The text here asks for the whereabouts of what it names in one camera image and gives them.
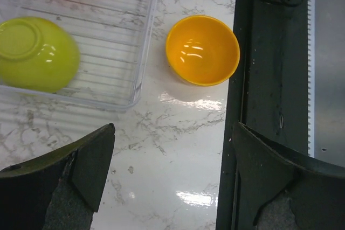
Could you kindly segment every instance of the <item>marble countertop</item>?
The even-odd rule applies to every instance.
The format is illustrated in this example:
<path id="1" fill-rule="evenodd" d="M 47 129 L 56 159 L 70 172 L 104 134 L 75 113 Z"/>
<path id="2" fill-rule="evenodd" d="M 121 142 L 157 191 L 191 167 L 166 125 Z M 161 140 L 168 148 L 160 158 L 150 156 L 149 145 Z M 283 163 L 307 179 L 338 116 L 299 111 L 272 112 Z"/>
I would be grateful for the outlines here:
<path id="1" fill-rule="evenodd" d="M 233 26 L 235 0 L 158 0 L 140 102 L 126 113 L 0 95 L 0 169 L 113 122 L 116 142 L 93 230 L 215 229 L 227 82 L 185 85 L 164 54 L 169 29 L 194 14 Z"/>

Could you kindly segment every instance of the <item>bowl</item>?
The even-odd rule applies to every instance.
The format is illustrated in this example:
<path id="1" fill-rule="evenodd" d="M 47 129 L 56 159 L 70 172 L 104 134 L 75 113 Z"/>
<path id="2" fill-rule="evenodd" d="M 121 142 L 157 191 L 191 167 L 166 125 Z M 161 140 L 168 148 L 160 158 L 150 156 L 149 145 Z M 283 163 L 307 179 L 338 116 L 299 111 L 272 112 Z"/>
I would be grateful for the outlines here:
<path id="1" fill-rule="evenodd" d="M 237 69 L 239 45 L 223 22 L 209 16 L 189 16 L 170 30 L 165 45 L 168 62 L 184 81 L 213 86 Z"/>
<path id="2" fill-rule="evenodd" d="M 73 38 L 53 22 L 19 17 L 0 25 L 0 79 L 8 86 L 55 93 L 80 61 Z"/>

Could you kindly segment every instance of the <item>clear plastic dish rack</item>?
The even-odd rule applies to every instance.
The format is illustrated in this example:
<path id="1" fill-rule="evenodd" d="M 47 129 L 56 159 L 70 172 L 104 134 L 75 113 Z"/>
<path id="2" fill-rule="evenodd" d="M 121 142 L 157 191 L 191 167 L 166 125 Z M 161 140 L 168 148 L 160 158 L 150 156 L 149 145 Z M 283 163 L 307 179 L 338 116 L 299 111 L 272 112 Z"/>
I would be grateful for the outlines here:
<path id="1" fill-rule="evenodd" d="M 51 20 L 77 41 L 75 78 L 55 94 L 9 87 L 105 109 L 126 110 L 141 94 L 157 0 L 0 0 L 0 23 L 13 17 Z"/>

